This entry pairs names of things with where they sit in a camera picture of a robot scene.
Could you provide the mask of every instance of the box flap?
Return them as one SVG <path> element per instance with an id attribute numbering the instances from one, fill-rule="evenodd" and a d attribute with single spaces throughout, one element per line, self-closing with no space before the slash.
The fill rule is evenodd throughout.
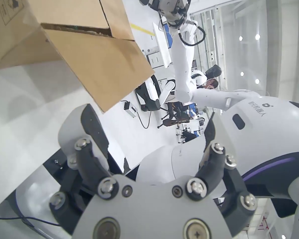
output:
<path id="1" fill-rule="evenodd" d="M 45 36 L 44 31 L 39 27 L 0 60 L 0 68 L 61 59 L 61 56 Z"/>
<path id="2" fill-rule="evenodd" d="M 134 40 L 122 0 L 101 0 L 113 37 Z"/>
<path id="3" fill-rule="evenodd" d="M 133 41 L 56 30 L 46 33 L 104 112 L 154 74 Z"/>
<path id="4" fill-rule="evenodd" d="M 28 0 L 39 23 L 109 28 L 99 0 Z"/>

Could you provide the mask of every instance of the screw head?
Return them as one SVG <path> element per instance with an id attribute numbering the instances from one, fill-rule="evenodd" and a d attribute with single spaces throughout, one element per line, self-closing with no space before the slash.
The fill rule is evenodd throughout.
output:
<path id="1" fill-rule="evenodd" d="M 56 192 L 50 198 L 50 204 L 52 204 L 55 207 L 55 210 L 61 208 L 64 202 L 65 202 L 65 193 L 61 191 Z"/>
<path id="2" fill-rule="evenodd" d="M 201 194 L 204 190 L 203 185 L 195 181 L 191 184 L 191 187 L 193 192 L 196 194 Z"/>
<path id="3" fill-rule="evenodd" d="M 231 154 L 226 155 L 225 164 L 230 168 L 235 168 L 237 166 L 236 160 Z"/>
<path id="4" fill-rule="evenodd" d="M 125 197 L 125 198 L 128 198 L 132 195 L 133 193 L 133 189 L 130 185 L 126 185 L 123 187 L 122 189 L 122 196 Z"/>
<path id="5" fill-rule="evenodd" d="M 192 178 L 186 184 L 186 190 L 188 193 L 199 194 L 202 198 L 207 195 L 207 186 L 199 178 Z"/>
<path id="6" fill-rule="evenodd" d="M 97 187 L 97 194 L 102 199 L 110 199 L 113 196 L 116 196 L 118 190 L 114 190 L 114 185 L 116 184 L 116 180 L 112 177 L 104 178 Z"/>
<path id="7" fill-rule="evenodd" d="M 185 239 L 209 239 L 210 232 L 204 222 L 199 219 L 189 220 L 184 227 Z"/>
<path id="8" fill-rule="evenodd" d="M 93 239 L 119 239 L 120 235 L 120 225 L 111 217 L 99 221 L 93 231 Z"/>
<path id="9" fill-rule="evenodd" d="M 245 197 L 241 196 L 240 202 L 247 210 L 254 211 L 257 208 L 256 198 L 252 194 L 249 194 Z"/>
<path id="10" fill-rule="evenodd" d="M 88 143 L 90 143 L 90 140 L 87 139 L 79 139 L 75 145 L 74 148 L 75 150 L 81 150 L 82 148 L 84 148 Z"/>
<path id="11" fill-rule="evenodd" d="M 221 154 L 223 154 L 224 147 L 221 146 L 219 143 L 214 144 L 214 149 L 218 152 L 221 152 Z"/>
<path id="12" fill-rule="evenodd" d="M 111 193 L 113 190 L 113 184 L 110 181 L 106 181 L 102 184 L 101 191 L 103 193 Z"/>
<path id="13" fill-rule="evenodd" d="M 183 189 L 178 185 L 174 186 L 171 192 L 175 198 L 180 198 L 183 196 Z"/>

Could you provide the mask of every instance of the purple stripe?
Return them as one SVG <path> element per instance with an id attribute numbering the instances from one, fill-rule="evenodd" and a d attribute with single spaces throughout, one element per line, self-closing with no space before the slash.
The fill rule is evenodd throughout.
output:
<path id="1" fill-rule="evenodd" d="M 264 170 L 267 170 L 267 169 L 269 169 L 271 167 L 274 167 L 276 165 L 279 165 L 279 164 L 282 164 L 282 163 L 291 162 L 291 161 L 294 161 L 294 160 L 295 160 L 295 158 L 291 157 L 291 158 L 286 158 L 286 159 L 283 159 L 283 160 L 278 160 L 278 161 L 275 161 L 273 163 L 267 164 L 267 165 L 265 165 L 265 166 L 263 166 L 263 167 L 255 170 L 254 172 L 248 174 L 246 177 L 243 178 L 243 180 L 246 181 L 246 180 L 250 179 L 251 177 L 255 176 L 256 174 L 258 174 L 258 173 L 260 173 L 260 172 L 262 172 Z"/>

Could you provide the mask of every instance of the lab room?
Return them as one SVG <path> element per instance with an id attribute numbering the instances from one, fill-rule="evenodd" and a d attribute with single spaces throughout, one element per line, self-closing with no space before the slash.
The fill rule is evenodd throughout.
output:
<path id="1" fill-rule="evenodd" d="M 1 238 L 299 239 L 299 0 L 0 0 Z"/>

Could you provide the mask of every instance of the printed label on box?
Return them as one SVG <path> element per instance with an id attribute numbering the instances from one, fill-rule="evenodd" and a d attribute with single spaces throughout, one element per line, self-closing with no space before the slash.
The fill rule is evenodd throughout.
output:
<path id="1" fill-rule="evenodd" d="M 1 13 L 2 19 L 4 21 L 4 24 L 7 25 L 7 23 L 9 23 L 11 18 L 8 14 L 8 10 L 4 3 L 4 0 L 0 0 L 0 13 Z"/>
<path id="2" fill-rule="evenodd" d="M 11 19 L 23 8 L 22 0 L 4 0 L 4 3 Z"/>

